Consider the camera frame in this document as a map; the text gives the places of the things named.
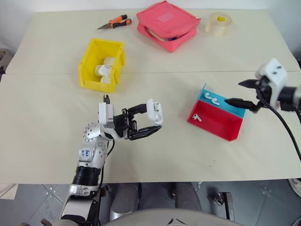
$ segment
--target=roll of tape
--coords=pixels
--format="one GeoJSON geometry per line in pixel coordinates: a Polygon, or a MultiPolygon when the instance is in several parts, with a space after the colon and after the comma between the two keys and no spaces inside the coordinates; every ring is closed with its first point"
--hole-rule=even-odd
{"type": "Polygon", "coordinates": [[[205,32],[219,37],[227,33],[232,24],[232,18],[225,13],[212,13],[205,27],[205,32]]]}
{"type": "Polygon", "coordinates": [[[8,67],[13,55],[6,49],[0,48],[0,67],[3,66],[4,70],[8,67]]]}

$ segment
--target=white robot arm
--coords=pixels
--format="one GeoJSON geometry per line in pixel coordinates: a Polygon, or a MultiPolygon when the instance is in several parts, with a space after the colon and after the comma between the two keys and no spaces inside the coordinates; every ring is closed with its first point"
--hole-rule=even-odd
{"type": "Polygon", "coordinates": [[[103,103],[99,103],[98,122],[92,122],[84,128],[84,143],[79,149],[76,175],[70,184],[60,220],[85,226],[94,224],[99,211],[99,203],[95,199],[100,188],[98,178],[108,155],[108,141],[147,137],[157,132],[162,127],[162,122],[161,104],[154,103],[152,99],[146,104],[123,109],[122,114],[115,116],[113,105],[105,95],[103,103]],[[137,122],[134,120],[137,113],[147,113],[155,126],[137,129],[137,122]]]}

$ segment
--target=white wall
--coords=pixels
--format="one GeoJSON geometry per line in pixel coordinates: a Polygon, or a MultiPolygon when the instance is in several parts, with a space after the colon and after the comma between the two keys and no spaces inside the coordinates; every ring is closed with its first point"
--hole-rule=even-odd
{"type": "MultiPolygon", "coordinates": [[[[159,1],[0,0],[0,48],[8,48],[14,52],[17,50],[33,12],[146,8],[159,1]]],[[[269,9],[289,49],[294,52],[301,45],[301,0],[169,0],[169,2],[182,8],[269,9]]]]}

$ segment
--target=table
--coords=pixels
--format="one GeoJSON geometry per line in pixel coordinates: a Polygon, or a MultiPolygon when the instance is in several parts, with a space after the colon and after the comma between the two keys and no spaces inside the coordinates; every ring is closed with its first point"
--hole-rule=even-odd
{"type": "Polygon", "coordinates": [[[256,71],[275,57],[288,71],[300,68],[266,10],[220,10],[233,18],[231,32],[214,38],[203,32],[206,20],[219,10],[191,9],[202,18],[197,35],[169,53],[140,34],[134,10],[36,13],[6,72],[77,73],[91,38],[125,42],[123,73],[256,71]],[[115,16],[127,14],[133,24],[97,30],[115,16]]]}
{"type": "MultiPolygon", "coordinates": [[[[145,103],[163,107],[164,124],[152,136],[122,140],[105,164],[105,183],[231,181],[301,177],[301,164],[281,122],[267,109],[246,112],[240,135],[225,141],[186,122],[204,83],[225,97],[255,101],[237,85],[254,72],[125,73],[110,94],[115,112],[145,103]]],[[[301,72],[289,72],[289,85],[301,72]]],[[[83,127],[97,120],[103,93],[82,89],[78,75],[7,74],[0,83],[0,180],[2,183],[70,183],[83,127]]],[[[301,146],[294,113],[282,112],[301,146]]],[[[138,127],[148,123],[137,116],[138,127]]]]}

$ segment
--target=orange handle pliers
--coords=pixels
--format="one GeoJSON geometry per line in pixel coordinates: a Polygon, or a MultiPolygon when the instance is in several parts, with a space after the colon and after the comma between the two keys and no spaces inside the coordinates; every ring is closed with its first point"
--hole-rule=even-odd
{"type": "Polygon", "coordinates": [[[117,18],[110,20],[107,24],[101,26],[99,29],[115,28],[120,26],[126,26],[132,23],[131,19],[127,18],[127,14],[118,16],[117,18]]]}

